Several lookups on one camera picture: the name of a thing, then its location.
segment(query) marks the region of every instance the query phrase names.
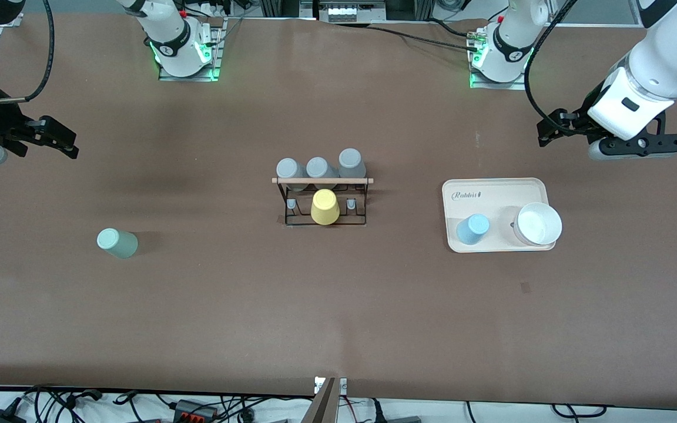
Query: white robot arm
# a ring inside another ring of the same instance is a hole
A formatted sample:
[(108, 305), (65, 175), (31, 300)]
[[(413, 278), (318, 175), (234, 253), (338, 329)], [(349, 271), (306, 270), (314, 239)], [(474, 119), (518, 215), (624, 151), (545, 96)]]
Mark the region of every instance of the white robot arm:
[(195, 75), (212, 60), (210, 26), (183, 18), (172, 0), (117, 0), (138, 19), (161, 67), (175, 77)]
[[(561, 136), (585, 135), (595, 160), (677, 153), (677, 134), (664, 133), (664, 110), (677, 100), (677, 0), (637, 2), (647, 35), (612, 67), (580, 109), (543, 114), (537, 126), (541, 147)], [(556, 21), (574, 3), (568, 0)], [(510, 0), (502, 22), (487, 26), (486, 51), (472, 66), (499, 82), (519, 78), (546, 21), (545, 0)], [(658, 123), (655, 134), (646, 130), (652, 121)]]

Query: cup rack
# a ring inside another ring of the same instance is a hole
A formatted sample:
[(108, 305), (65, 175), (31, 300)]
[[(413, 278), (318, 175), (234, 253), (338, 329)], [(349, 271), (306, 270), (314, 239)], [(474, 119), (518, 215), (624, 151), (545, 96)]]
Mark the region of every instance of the cup rack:
[[(339, 200), (340, 213), (333, 225), (367, 224), (367, 191), (374, 184), (371, 177), (274, 177), (271, 182), (279, 186), (284, 199), (284, 224), (287, 226), (320, 226), (310, 216), (312, 195), (318, 191), (315, 184), (336, 184), (331, 191)], [(306, 184), (308, 187), (294, 191), (289, 189), (290, 184)]]

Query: table surface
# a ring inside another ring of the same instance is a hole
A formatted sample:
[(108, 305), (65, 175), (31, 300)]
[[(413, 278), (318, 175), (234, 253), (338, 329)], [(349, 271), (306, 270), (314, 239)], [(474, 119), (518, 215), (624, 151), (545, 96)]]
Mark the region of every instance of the table surface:
[[(459, 29), (481, 21), (459, 22)], [(395, 29), (458, 41), (432, 25)], [(643, 36), (557, 29), (545, 110), (577, 107)], [(78, 134), (0, 166), (0, 383), (677, 407), (677, 157), (540, 149), (523, 92), (468, 88), (460, 51), (311, 21), (245, 21), (218, 83), (156, 81), (132, 17), (56, 17), (31, 117)], [(46, 25), (0, 43), (0, 87), (34, 88)], [(668, 115), (677, 132), (677, 104)], [(277, 161), (366, 158), (366, 227), (284, 227)], [(537, 177), (548, 252), (455, 254), (448, 179)], [(117, 227), (140, 252), (96, 247)]]

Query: white floor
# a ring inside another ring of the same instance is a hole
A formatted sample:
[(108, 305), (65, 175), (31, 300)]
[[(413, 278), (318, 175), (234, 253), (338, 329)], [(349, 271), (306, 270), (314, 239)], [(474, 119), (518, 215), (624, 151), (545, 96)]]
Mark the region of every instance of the white floor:
[[(5, 409), (19, 396), (17, 392), (0, 392), (0, 409)], [(113, 400), (118, 394), (105, 394), (101, 401), (93, 402), (90, 399), (81, 399), (75, 411), (86, 423), (133, 423), (137, 418), (132, 414), (129, 404), (118, 406)], [(179, 401), (182, 399), (207, 404), (208, 402), (220, 402), (220, 397), (191, 397), (182, 395), (162, 395), (165, 401)], [(41, 394), (39, 406), (45, 408), (48, 396)], [(376, 412), (372, 401), (362, 398), (352, 398), (352, 401), (360, 401), (354, 404), (354, 411), (358, 421), (370, 419), (374, 421)], [(471, 423), (467, 415), (464, 402), (457, 401), (409, 401), (408, 399), (380, 399), (384, 415), (387, 419), (418, 416), (422, 423)], [(141, 394), (134, 399), (138, 414), (143, 420), (170, 422), (174, 412), (162, 404), (155, 396)], [(344, 401), (340, 402), (337, 423), (354, 423), (349, 408)], [(572, 423), (571, 420), (555, 415), (549, 405), (543, 404), (503, 404), (503, 402), (471, 402), (472, 413), (477, 423)], [(288, 419), (289, 423), (299, 423), (304, 413), (310, 406), (306, 399), (294, 399), (293, 401), (280, 401), (269, 399), (262, 404), (253, 407), (255, 411), (255, 423), (272, 423), (274, 421)], [(576, 412), (591, 414), (599, 411), (595, 407), (574, 407)], [(568, 412), (565, 407), (559, 408), (562, 412)], [(17, 415), (24, 418), (28, 423), (35, 423), (34, 407), (28, 401), (22, 401), (17, 410)], [(49, 421), (54, 421), (56, 410), (49, 415)], [(59, 421), (70, 423), (72, 419), (67, 412), (63, 412)], [(581, 419), (583, 423), (657, 423), (677, 422), (677, 411), (655, 409), (628, 409), (609, 408), (605, 415), (598, 418)]]

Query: light blue cup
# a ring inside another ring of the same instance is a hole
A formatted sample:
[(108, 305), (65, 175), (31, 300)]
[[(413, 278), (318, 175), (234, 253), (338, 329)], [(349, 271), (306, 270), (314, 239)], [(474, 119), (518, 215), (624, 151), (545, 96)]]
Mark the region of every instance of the light blue cup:
[(102, 250), (119, 258), (129, 258), (138, 249), (138, 238), (134, 233), (105, 228), (96, 239)]
[(462, 222), (456, 226), (456, 235), (462, 243), (473, 246), (474, 244), (479, 243), (480, 239), (482, 239), (489, 229), (490, 221), (487, 217), (483, 214), (473, 214), (462, 220)]

